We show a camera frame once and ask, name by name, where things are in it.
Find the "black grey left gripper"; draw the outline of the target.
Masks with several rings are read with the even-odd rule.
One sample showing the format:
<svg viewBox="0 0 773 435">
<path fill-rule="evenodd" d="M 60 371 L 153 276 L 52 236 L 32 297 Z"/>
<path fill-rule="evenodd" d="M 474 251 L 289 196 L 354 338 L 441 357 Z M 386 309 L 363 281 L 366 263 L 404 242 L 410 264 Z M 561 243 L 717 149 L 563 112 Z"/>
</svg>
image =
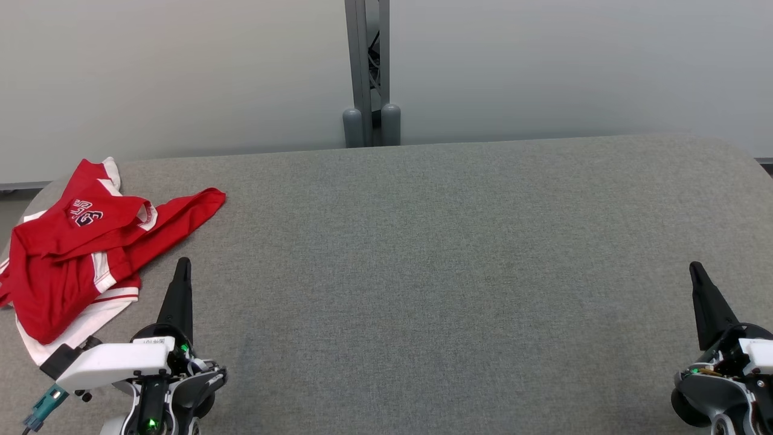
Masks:
<svg viewBox="0 0 773 435">
<path fill-rule="evenodd" d="M 132 342 L 172 347 L 165 369 L 133 377 L 139 388 L 138 421 L 200 421 L 210 412 L 228 372 L 213 359 L 198 358 L 194 350 L 189 258 L 176 264 L 157 324 L 141 329 Z"/>
</svg>

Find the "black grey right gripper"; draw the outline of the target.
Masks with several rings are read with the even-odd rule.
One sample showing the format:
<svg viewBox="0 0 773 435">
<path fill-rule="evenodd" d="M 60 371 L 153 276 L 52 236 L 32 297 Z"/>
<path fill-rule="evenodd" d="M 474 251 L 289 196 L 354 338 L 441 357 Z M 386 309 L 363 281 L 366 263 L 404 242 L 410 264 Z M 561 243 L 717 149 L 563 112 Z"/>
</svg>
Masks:
<svg viewBox="0 0 773 435">
<path fill-rule="evenodd" d="M 771 333 L 738 319 L 703 264 L 690 262 L 699 350 L 675 375 L 672 406 L 693 427 L 771 427 Z"/>
</svg>

